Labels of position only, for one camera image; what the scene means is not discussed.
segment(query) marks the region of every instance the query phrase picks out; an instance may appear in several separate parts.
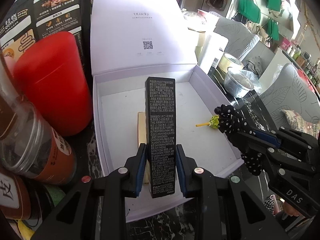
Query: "red cylindrical container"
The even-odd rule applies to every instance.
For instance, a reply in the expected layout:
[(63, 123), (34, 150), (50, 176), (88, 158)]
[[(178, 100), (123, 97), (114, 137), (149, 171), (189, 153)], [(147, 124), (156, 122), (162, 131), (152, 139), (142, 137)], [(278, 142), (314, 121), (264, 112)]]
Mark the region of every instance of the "red cylindrical container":
[(92, 98), (74, 36), (50, 35), (31, 46), (12, 75), (27, 98), (62, 136), (83, 130), (92, 118)]

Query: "marble table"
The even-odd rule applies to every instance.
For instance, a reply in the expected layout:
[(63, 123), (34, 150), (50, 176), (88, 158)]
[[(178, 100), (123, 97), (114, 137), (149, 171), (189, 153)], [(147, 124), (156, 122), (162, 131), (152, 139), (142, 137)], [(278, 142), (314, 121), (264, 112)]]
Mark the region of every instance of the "marble table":
[[(222, 71), (212, 68), (208, 74), (217, 84), (227, 99), (235, 108), (241, 109), (243, 115), (247, 118), (252, 127), (262, 130), (275, 130), (274, 125), (267, 109), (260, 100), (255, 91), (251, 91), (244, 98), (237, 99), (228, 94), (223, 88), (223, 79), (225, 74)], [(67, 137), (76, 152), (78, 159), (78, 169), (74, 179), (65, 185), (63, 190), (66, 192), (84, 175), (93, 178), (102, 176), (93, 121), (79, 134)], [(230, 176), (237, 175), (243, 179), (253, 190), (258, 198), (263, 201), (268, 195), (273, 194), (268, 189), (268, 177), (261, 173), (259, 177), (252, 176), (246, 167), (242, 165)], [(96, 239), (99, 239), (101, 205), (99, 207)], [(145, 218), (139, 221), (127, 223), (128, 239), (185, 239), (193, 240), (196, 224), (196, 200), (190, 201), (170, 209), (155, 216)]]

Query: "polka dot fabric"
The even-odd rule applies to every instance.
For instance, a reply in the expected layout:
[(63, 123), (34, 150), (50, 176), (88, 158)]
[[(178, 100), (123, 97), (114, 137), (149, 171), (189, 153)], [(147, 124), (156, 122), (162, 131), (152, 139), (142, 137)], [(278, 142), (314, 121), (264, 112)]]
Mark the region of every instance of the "polka dot fabric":
[[(230, 105), (221, 105), (214, 111), (219, 115), (218, 129), (225, 133), (228, 138), (232, 133), (238, 131), (255, 136), (251, 126), (238, 109)], [(260, 159), (256, 154), (241, 153), (241, 158), (251, 174), (258, 176), (261, 173)]]

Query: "brown label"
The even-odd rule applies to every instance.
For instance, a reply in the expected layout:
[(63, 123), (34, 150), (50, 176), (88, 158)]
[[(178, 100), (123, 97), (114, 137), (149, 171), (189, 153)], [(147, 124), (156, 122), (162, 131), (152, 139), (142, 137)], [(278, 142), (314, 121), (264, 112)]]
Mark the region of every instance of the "brown label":
[(8, 219), (28, 219), (31, 214), (29, 194), (22, 179), (1, 165), (0, 209)]
[(66, 184), (74, 171), (75, 161), (75, 154), (71, 151), (70, 145), (52, 129), (52, 144), (48, 162), (43, 171), (34, 179), (55, 185)]
[(0, 140), (6, 138), (17, 120), (16, 113), (0, 95)]

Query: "box lid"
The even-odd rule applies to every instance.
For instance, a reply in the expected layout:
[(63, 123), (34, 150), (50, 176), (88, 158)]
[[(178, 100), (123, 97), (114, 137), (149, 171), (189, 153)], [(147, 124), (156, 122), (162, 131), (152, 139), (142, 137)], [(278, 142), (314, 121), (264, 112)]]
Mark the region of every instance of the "box lid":
[(93, 0), (92, 75), (147, 65), (197, 63), (176, 0)]

